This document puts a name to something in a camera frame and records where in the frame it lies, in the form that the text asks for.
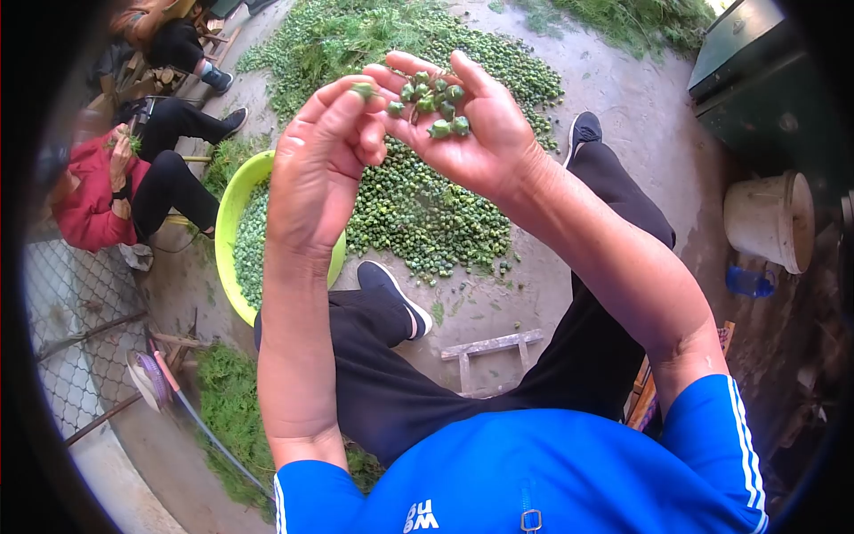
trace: green metal cabinet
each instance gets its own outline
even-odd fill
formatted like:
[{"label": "green metal cabinet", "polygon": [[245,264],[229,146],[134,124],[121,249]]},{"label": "green metal cabinet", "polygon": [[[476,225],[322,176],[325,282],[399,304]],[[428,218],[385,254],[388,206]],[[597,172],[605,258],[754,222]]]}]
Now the green metal cabinet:
[{"label": "green metal cabinet", "polygon": [[851,146],[813,61],[771,0],[744,0],[706,35],[688,83],[700,123],[751,170],[797,169],[816,205],[854,186]]}]

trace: concrete wall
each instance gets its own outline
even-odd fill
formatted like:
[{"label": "concrete wall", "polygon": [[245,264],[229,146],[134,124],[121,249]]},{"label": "concrete wall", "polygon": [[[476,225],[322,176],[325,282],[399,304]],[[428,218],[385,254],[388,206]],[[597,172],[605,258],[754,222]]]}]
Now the concrete wall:
[{"label": "concrete wall", "polygon": [[109,423],[72,445],[92,493],[125,534],[186,534],[134,468]]}]

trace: woman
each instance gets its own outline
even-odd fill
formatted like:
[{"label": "woman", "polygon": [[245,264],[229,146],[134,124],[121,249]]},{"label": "woman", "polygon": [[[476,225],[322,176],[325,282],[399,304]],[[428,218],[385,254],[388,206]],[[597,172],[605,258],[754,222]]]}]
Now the woman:
[{"label": "woman", "polygon": [[217,120],[177,98],[155,110],[145,126],[142,159],[131,152],[125,124],[71,150],[67,169],[49,199],[68,244],[96,252],[119,243],[145,242],[171,208],[214,237],[219,202],[170,147],[178,136],[217,144],[243,127],[248,110],[241,108]]},{"label": "woman", "polygon": [[131,5],[113,18],[113,33],[145,54],[152,67],[172,66],[193,73],[213,87],[220,95],[231,88],[234,75],[224,73],[205,59],[199,35],[185,10],[165,9],[175,0],[133,0]]}]

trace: plastic bucket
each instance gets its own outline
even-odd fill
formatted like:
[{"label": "plastic bucket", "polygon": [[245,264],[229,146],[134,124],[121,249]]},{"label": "plastic bucket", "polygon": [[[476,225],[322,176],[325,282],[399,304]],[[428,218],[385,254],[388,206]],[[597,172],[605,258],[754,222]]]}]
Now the plastic bucket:
[{"label": "plastic bucket", "polygon": [[[258,310],[249,306],[246,297],[241,292],[240,284],[237,282],[237,274],[234,270],[234,242],[237,239],[237,223],[240,220],[240,215],[243,214],[243,209],[249,203],[249,195],[256,185],[270,175],[272,158],[275,154],[275,150],[261,152],[240,166],[225,188],[217,213],[216,239],[213,243],[219,280],[222,282],[225,294],[237,314],[250,326],[254,324]],[[341,236],[332,249],[332,261],[329,264],[329,272],[326,274],[327,287],[335,284],[335,280],[341,274],[346,242],[345,232],[341,232]]]},{"label": "plastic bucket", "polygon": [[792,274],[810,265],[816,219],[801,173],[732,184],[723,200],[723,224],[739,252],[761,256]]}]

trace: white stripe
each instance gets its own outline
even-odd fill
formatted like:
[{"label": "white stripe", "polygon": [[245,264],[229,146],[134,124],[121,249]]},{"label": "white stripe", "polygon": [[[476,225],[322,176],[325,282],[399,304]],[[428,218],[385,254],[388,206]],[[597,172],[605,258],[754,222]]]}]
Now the white stripe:
[{"label": "white stripe", "polygon": [[273,489],[276,491],[276,532],[288,534],[288,521],[284,517],[284,493],[278,483],[278,475],[273,477]]},{"label": "white stripe", "polygon": [[756,490],[753,488],[753,476],[751,474],[750,467],[747,465],[748,452],[747,447],[745,445],[745,435],[741,425],[741,416],[739,415],[738,402],[735,400],[735,388],[732,377],[727,377],[727,385],[729,386],[729,401],[732,403],[733,406],[735,428],[739,432],[739,446],[741,446],[741,467],[744,469],[745,472],[745,489],[748,493],[750,493],[750,499],[748,501],[748,506],[750,506],[750,503],[753,503],[753,501],[756,499]]},{"label": "white stripe", "polygon": [[[765,492],[762,491],[762,474],[759,472],[759,455],[756,454],[756,451],[753,450],[753,436],[750,433],[750,427],[747,426],[747,414],[745,412],[745,405],[741,401],[741,395],[739,395],[739,389],[735,387],[735,399],[739,404],[739,414],[741,416],[741,424],[744,425],[745,438],[747,440],[747,450],[750,451],[751,461],[750,466],[753,471],[753,475],[756,477],[755,486],[758,494],[758,499],[756,500],[756,507],[759,510],[765,509]],[[752,502],[748,502],[747,506],[752,506]]]},{"label": "white stripe", "polygon": [[751,534],[762,534],[762,532],[765,532],[766,528],[768,528],[768,515],[763,511],[762,517],[759,518],[759,524],[756,525],[756,528],[753,529]]}]

